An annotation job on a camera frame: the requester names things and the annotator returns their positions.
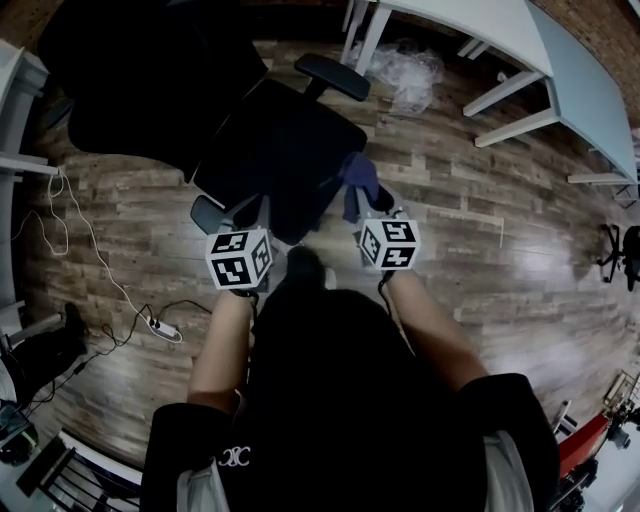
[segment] laminate floor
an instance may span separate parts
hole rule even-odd
[[[257,44],[271,76],[296,88],[306,84],[293,70],[298,56],[313,50],[337,57],[340,51]],[[571,399],[572,415],[584,421],[601,408],[617,369],[630,364],[638,339],[637,294],[626,291],[620,274],[604,284],[594,264],[608,252],[598,226],[615,222],[625,229],[633,221],[612,200],[610,188],[567,184],[568,174],[606,166],[560,126],[475,148],[478,134],[539,110],[544,94],[523,91],[467,119],[462,106],[491,80],[479,79],[470,61],[447,57],[445,65],[432,106],[417,117],[391,113],[393,93],[379,83],[364,103],[333,92],[323,101],[368,133],[366,152],[380,178],[406,198],[419,222],[423,249],[416,270],[467,329],[490,370],[524,373],[550,417],[562,400]],[[45,97],[47,105],[55,103],[55,94]],[[157,312],[181,299],[213,306],[205,236],[189,217],[198,190],[184,183],[180,171],[142,158],[82,153],[71,146],[65,124],[49,132],[35,129],[32,146],[33,154],[64,165],[102,256],[137,307],[149,303]],[[58,185],[53,183],[54,191]],[[14,216],[20,219],[31,208],[40,212],[60,249],[64,236],[49,211],[47,180],[28,177],[22,189],[24,200],[16,201]],[[98,262],[68,192],[54,205],[69,227],[69,254],[51,256],[40,225],[29,220],[15,242],[18,266],[22,262],[19,284],[35,318],[61,310],[67,301],[77,303],[91,328],[91,350],[105,350],[111,341],[101,333],[102,324],[123,337],[132,310]],[[380,300],[378,276],[361,267],[341,210],[338,197],[306,243],[336,271],[340,286]],[[275,280],[282,268],[281,260]],[[188,305],[165,318],[179,326],[182,344],[163,342],[139,324],[127,345],[95,359],[37,409],[33,417],[40,432],[53,435],[62,426],[141,465],[153,412],[184,399],[208,322],[206,313]]]

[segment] brick wall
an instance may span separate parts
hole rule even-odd
[[[243,4],[346,6],[346,0],[241,0]],[[622,90],[629,117],[640,126],[640,19],[627,0],[533,0],[578,38]],[[7,0],[0,10],[0,37],[34,49],[40,32],[62,0]],[[434,28],[431,23],[403,16]],[[444,33],[454,31],[440,28]]]

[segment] chair leg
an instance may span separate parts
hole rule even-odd
[[[620,194],[622,194],[625,190],[627,190],[629,188],[629,185],[625,185],[624,187],[622,187],[620,190],[618,190],[616,192],[616,195],[619,196]]]
[[[613,275],[616,272],[616,267],[618,266],[618,259],[620,258],[620,228],[613,224],[611,226],[616,231],[616,236],[614,238],[613,233],[611,232],[611,228],[607,224],[602,224],[600,226],[601,229],[604,229],[609,236],[609,242],[611,243],[611,254],[607,257],[606,260],[602,261],[602,259],[598,259],[596,263],[604,267],[607,263],[611,262],[611,272],[609,273],[609,277],[604,278],[605,283],[610,283],[613,280]]]
[[[609,254],[609,256],[607,257],[607,259],[606,259],[606,260],[602,261],[601,259],[598,259],[598,260],[596,261],[596,263],[597,263],[599,266],[604,267],[607,263],[609,263],[609,262],[613,259],[613,257],[614,257],[614,256],[615,256],[615,254],[614,254],[614,253],[611,253],[611,254]]]
[[[604,278],[605,283],[610,283],[613,280],[613,274],[616,273],[617,266],[618,266],[618,258],[615,258],[611,263],[611,272],[609,273],[609,277]]]
[[[616,234],[618,237],[618,240],[620,239],[620,228],[618,226],[616,226],[615,224],[612,225],[613,228],[616,230]],[[604,229],[607,232],[607,235],[609,235],[609,241],[611,242],[611,247],[613,248],[614,251],[617,251],[619,248],[618,242],[616,241],[616,239],[613,238],[613,233],[611,233],[611,228],[607,225],[607,224],[602,224],[600,226],[601,229]]]

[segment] wall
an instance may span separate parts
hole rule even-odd
[[[618,450],[606,442],[598,453],[598,477],[585,492],[589,509],[585,512],[609,512],[634,489],[640,479],[640,432],[634,425],[625,425],[631,445]]]
[[[48,512],[53,510],[51,501],[46,496],[36,491],[31,498],[27,498],[16,485],[16,481],[22,472],[29,467],[31,460],[17,468],[0,463],[0,500],[9,512]]]
[[[640,511],[640,480],[636,482],[635,487],[631,490],[631,492],[625,498],[623,510],[625,512]]]

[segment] chair armrest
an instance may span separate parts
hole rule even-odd
[[[312,78],[305,95],[313,99],[318,99],[327,87],[357,101],[364,101],[369,95],[369,80],[344,64],[322,55],[306,53],[296,61],[295,68]]]

